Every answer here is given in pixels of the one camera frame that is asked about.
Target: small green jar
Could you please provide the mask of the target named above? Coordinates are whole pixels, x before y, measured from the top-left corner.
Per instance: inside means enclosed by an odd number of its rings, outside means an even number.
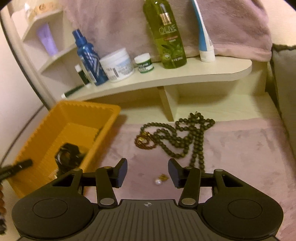
[[[134,58],[141,74],[147,73],[154,69],[149,53],[138,55]]]

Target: pink blanket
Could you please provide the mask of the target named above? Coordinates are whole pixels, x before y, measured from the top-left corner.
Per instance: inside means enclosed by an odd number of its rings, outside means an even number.
[[[198,24],[190,0],[168,0],[187,57],[199,55]],[[132,58],[150,53],[159,60],[142,11],[143,0],[60,0],[74,28],[94,44],[100,57],[126,47]],[[198,0],[215,54],[269,61],[271,34],[260,0]]]
[[[171,179],[155,185],[154,179],[168,175],[169,156],[160,148],[142,150],[134,145],[141,125],[113,128],[112,144],[106,150],[100,166],[114,166],[125,157],[128,173],[120,189],[114,189],[121,199],[176,199],[182,189],[176,189]],[[235,120],[217,122],[205,132],[204,156],[206,172],[222,168],[274,198],[284,210],[284,221],[277,234],[281,241],[294,241],[296,236],[296,166],[280,120]],[[187,166],[190,155],[180,159]],[[85,196],[96,202],[96,191],[90,188]],[[200,202],[211,196],[210,188],[202,188]]]

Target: barcode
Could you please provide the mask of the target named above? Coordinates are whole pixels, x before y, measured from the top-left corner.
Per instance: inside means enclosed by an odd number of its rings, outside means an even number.
[[[116,69],[115,69],[115,68],[113,68],[113,72],[114,72],[114,74],[116,75],[116,77],[118,78],[118,77],[119,77],[119,75],[118,75],[118,73],[117,73],[117,71],[116,71]]]

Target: green bottle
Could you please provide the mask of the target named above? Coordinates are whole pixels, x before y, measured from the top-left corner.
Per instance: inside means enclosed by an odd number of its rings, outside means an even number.
[[[143,11],[165,69],[187,63],[174,14],[167,0],[145,0]]]

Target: yellow plastic basket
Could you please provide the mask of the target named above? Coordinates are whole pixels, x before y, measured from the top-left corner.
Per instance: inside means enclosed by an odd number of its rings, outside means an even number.
[[[66,142],[88,150],[80,168],[94,171],[104,139],[119,115],[120,107],[92,102],[61,101],[27,140],[15,162],[32,159],[33,166],[8,181],[19,197],[28,195],[54,179],[55,154]]]

